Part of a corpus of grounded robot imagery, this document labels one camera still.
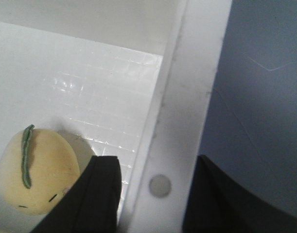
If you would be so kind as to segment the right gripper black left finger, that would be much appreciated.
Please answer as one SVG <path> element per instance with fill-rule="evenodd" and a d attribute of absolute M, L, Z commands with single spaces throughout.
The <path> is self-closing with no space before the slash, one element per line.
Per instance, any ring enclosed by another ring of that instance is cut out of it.
<path fill-rule="evenodd" d="M 32 230 L 34 233 L 114 233 L 122 175 L 116 156 L 92 156 L 80 178 Z"/>

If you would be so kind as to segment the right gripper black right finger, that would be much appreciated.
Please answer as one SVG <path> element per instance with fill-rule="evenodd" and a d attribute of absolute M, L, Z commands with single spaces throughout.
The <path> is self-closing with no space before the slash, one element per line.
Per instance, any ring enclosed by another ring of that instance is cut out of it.
<path fill-rule="evenodd" d="M 231 179 L 205 155 L 197 157 L 184 233 L 297 233 L 297 218 Z"/>

